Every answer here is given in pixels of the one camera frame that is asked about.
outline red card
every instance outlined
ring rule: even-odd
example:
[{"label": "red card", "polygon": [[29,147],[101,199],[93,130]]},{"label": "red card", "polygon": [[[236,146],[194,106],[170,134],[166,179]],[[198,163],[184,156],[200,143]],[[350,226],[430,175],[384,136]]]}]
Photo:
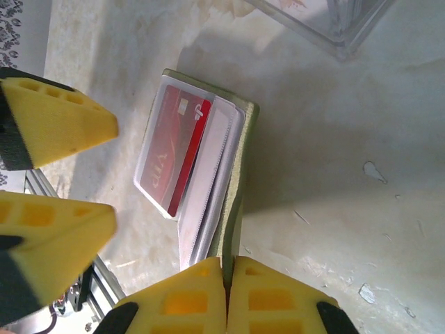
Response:
[{"label": "red card", "polygon": [[200,145],[211,102],[166,86],[140,185],[175,216]]}]

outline clear plastic box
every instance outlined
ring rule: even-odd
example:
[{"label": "clear plastic box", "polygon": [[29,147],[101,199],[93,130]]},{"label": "clear plastic box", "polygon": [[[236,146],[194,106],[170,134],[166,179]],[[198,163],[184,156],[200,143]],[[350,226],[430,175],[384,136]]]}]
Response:
[{"label": "clear plastic box", "polygon": [[247,0],[308,40],[347,59],[393,0]]}]

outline yellow foam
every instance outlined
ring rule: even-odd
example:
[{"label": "yellow foam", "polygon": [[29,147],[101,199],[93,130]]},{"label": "yellow foam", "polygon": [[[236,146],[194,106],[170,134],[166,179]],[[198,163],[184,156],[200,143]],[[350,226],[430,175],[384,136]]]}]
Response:
[{"label": "yellow foam", "polygon": [[15,77],[1,87],[34,168],[118,136],[116,117],[77,90]]},{"label": "yellow foam", "polygon": [[226,305],[220,259],[210,257],[116,307],[137,303],[127,334],[225,334]]},{"label": "yellow foam", "polygon": [[227,334],[326,334],[316,304],[337,301],[248,257],[235,260]]},{"label": "yellow foam", "polygon": [[1,208],[8,210],[0,235],[24,238],[8,252],[42,305],[74,282],[117,226],[114,209],[103,204],[0,191]]}]

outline table surface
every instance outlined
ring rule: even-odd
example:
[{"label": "table surface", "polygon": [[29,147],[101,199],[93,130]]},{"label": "table surface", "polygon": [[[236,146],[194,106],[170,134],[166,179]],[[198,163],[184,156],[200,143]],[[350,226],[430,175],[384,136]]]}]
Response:
[{"label": "table surface", "polygon": [[120,137],[44,173],[117,209],[101,257],[138,291],[179,270],[177,226],[132,183],[162,70],[233,90],[261,107],[241,254],[332,295],[361,333],[443,333],[444,11],[397,1],[339,63],[238,0],[53,0],[45,76]]}]

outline card chip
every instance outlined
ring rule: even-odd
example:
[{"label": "card chip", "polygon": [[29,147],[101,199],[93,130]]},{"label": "card chip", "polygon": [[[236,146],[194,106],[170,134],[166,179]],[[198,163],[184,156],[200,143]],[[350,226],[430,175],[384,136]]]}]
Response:
[{"label": "card chip", "polygon": [[188,101],[186,99],[181,99],[181,102],[179,103],[178,113],[181,115],[186,114]]}]

